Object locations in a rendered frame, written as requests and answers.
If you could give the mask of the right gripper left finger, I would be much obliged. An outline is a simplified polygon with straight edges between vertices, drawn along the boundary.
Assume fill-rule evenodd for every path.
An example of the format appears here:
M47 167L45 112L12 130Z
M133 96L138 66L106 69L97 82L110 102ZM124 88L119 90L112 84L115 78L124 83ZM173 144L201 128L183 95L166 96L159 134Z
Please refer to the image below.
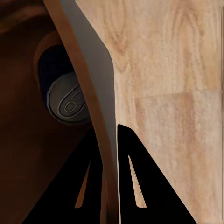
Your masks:
M83 204L75 208L89 163ZM98 142L91 128L22 224L100 224L102 172Z

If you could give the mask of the can of soda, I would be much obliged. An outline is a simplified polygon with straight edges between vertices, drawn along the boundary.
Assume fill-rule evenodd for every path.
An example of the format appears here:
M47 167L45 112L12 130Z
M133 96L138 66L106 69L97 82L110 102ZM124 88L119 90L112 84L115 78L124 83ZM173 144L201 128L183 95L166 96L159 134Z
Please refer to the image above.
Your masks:
M60 123L82 125L91 117L75 70L63 45L44 51L38 60L42 101Z

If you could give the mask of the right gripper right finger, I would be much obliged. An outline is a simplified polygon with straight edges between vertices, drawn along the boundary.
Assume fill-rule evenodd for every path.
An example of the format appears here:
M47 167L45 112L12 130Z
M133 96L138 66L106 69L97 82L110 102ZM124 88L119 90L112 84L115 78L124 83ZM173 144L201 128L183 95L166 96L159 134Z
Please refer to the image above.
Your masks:
M134 130L118 124L117 141L121 224L196 224ZM136 205L128 156L147 208Z

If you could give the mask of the trash can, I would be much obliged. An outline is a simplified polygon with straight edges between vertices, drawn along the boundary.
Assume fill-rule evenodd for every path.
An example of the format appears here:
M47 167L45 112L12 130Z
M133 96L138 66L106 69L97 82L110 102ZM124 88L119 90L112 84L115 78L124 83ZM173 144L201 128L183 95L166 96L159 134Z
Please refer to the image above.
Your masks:
M38 60L63 45L91 121L67 125L46 109ZM22 224L85 133L103 163L100 224L119 224L114 68L75 0L0 0L0 224ZM91 163L91 161L90 161ZM75 208L83 204L90 163Z

